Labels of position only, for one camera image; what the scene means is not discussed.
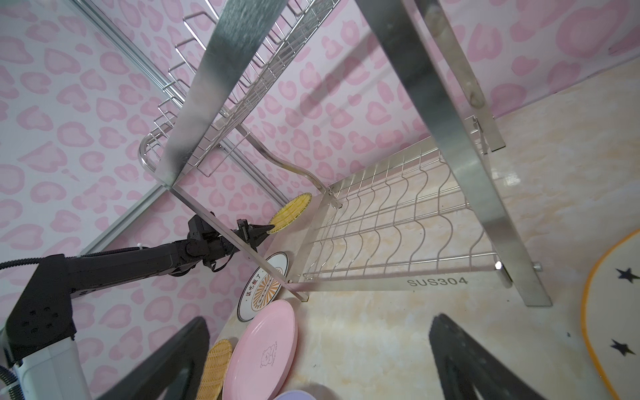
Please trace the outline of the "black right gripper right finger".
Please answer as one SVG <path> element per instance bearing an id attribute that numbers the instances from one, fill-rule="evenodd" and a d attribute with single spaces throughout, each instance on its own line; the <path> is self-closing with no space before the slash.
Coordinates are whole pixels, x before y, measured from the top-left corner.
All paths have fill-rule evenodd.
<path id="1" fill-rule="evenodd" d="M 542 398 L 444 313 L 433 319 L 429 342 L 446 399 Z"/>

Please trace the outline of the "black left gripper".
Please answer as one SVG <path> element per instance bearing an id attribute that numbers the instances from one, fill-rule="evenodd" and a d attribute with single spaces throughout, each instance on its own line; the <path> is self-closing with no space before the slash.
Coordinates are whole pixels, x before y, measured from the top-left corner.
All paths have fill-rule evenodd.
<path id="1" fill-rule="evenodd" d="M 275 226 L 272 224 L 249 224 L 246 219 L 238 219 L 237 225 L 238 230 L 236 231 L 236 235 L 254 251 L 258 251 L 258 247 L 269 237 L 271 231 L 275 229 Z"/>

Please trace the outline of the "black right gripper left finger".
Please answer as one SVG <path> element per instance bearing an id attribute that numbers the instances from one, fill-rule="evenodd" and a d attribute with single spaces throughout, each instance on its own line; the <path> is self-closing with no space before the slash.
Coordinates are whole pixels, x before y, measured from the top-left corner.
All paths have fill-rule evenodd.
<path id="1" fill-rule="evenodd" d="M 192 319 L 101 398 L 195 399 L 209 339 L 204 318 Z"/>

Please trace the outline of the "green rimmed woven bamboo plate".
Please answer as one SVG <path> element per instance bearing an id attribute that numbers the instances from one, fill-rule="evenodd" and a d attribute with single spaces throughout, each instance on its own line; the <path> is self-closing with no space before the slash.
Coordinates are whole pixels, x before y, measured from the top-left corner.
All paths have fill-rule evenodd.
<path id="1" fill-rule="evenodd" d="M 295 222 L 308 208 L 312 199 L 311 193 L 303 193 L 289 201 L 271 218 L 269 225 L 273 228 L 268 233 L 270 235 L 278 233 Z"/>

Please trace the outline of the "white plate orange sunburst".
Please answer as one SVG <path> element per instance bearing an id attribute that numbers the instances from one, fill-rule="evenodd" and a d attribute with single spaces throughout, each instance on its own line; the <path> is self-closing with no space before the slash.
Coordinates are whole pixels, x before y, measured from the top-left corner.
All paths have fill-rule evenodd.
<path id="1" fill-rule="evenodd" d="M 288 255 L 284 252 L 274 253 L 266 260 L 282 275 L 287 276 L 289 270 Z M 257 268 L 245 285 L 238 301 L 237 318 L 247 323 L 268 306 L 281 290 L 281 284 L 261 268 Z"/>

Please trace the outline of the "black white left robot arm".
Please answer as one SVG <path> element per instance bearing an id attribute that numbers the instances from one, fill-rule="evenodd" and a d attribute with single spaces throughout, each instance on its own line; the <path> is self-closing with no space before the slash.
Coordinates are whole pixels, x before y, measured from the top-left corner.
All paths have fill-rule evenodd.
<path id="1" fill-rule="evenodd" d="M 181 277 L 199 263 L 217 273 L 218 260 L 230 261 L 239 251 L 198 215 L 189 220 L 188 228 L 187 238 L 154 248 L 3 262 L 2 269 L 36 268 L 1 330 L 1 381 L 8 396 L 43 398 L 51 384 L 61 394 L 87 399 L 88 384 L 75 343 L 73 299 L 146 278 Z"/>

